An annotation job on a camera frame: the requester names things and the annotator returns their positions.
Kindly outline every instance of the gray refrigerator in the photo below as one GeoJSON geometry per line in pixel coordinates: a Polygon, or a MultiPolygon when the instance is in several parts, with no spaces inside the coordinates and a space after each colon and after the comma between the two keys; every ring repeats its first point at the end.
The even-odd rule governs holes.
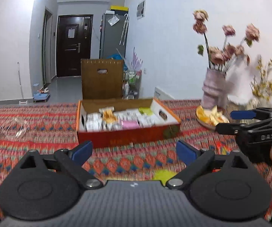
{"type": "Polygon", "coordinates": [[[123,30],[123,24],[126,19],[123,15],[117,15],[120,19],[114,24],[110,25],[108,20],[113,18],[112,14],[104,14],[102,16],[102,31],[100,37],[100,59],[106,59],[113,54],[118,54],[117,50],[119,50],[120,54],[125,57],[125,45],[123,45],[123,39],[121,45],[119,45],[121,34],[123,30]]]}

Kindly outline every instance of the orange box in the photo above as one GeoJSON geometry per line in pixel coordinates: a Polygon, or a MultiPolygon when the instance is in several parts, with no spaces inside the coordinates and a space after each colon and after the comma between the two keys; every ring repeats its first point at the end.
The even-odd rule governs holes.
{"type": "Polygon", "coordinates": [[[78,104],[77,134],[79,143],[92,141],[94,148],[113,147],[132,143],[153,142],[169,139],[179,135],[181,120],[168,107],[157,99],[107,99],[107,100],[82,100],[78,104]],[[84,127],[86,115],[97,113],[99,108],[114,107],[115,111],[150,107],[158,116],[161,123],[149,128],[87,132],[84,127]]]}

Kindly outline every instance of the metal screw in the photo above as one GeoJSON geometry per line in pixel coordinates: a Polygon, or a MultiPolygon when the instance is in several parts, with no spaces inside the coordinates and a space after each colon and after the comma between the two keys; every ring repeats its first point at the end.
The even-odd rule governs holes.
{"type": "Polygon", "coordinates": [[[90,187],[90,188],[98,187],[100,184],[101,184],[101,182],[98,179],[89,179],[85,183],[85,185],[90,187]]]}
{"type": "Polygon", "coordinates": [[[168,181],[169,185],[172,187],[179,187],[183,184],[183,181],[179,178],[173,178],[168,181]]]}

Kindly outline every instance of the yellow snack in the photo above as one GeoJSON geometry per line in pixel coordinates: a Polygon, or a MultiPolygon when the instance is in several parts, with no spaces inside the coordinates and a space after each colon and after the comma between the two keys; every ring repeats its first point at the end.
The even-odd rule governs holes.
{"type": "Polygon", "coordinates": [[[151,116],[154,114],[153,111],[149,107],[140,107],[139,112],[142,114],[146,114],[148,116],[151,116]]]}
{"type": "Polygon", "coordinates": [[[200,105],[197,107],[196,114],[199,120],[211,126],[216,126],[219,123],[229,123],[222,111],[218,112],[217,106],[214,106],[212,110],[204,110],[200,105]]]}
{"type": "Polygon", "coordinates": [[[103,120],[107,122],[108,124],[116,121],[116,117],[114,116],[113,111],[111,109],[103,111],[102,115],[103,115],[103,120]]]}

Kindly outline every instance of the gray tile floor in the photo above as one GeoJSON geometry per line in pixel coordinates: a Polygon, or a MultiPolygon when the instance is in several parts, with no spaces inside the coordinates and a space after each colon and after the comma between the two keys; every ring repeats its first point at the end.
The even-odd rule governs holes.
{"type": "MultiPolygon", "coordinates": [[[[46,103],[29,103],[28,106],[56,103],[77,103],[82,99],[81,77],[54,78],[48,88],[50,90],[50,97],[46,103]]],[[[18,106],[19,104],[8,104],[0,105],[0,108],[18,106]]]]}

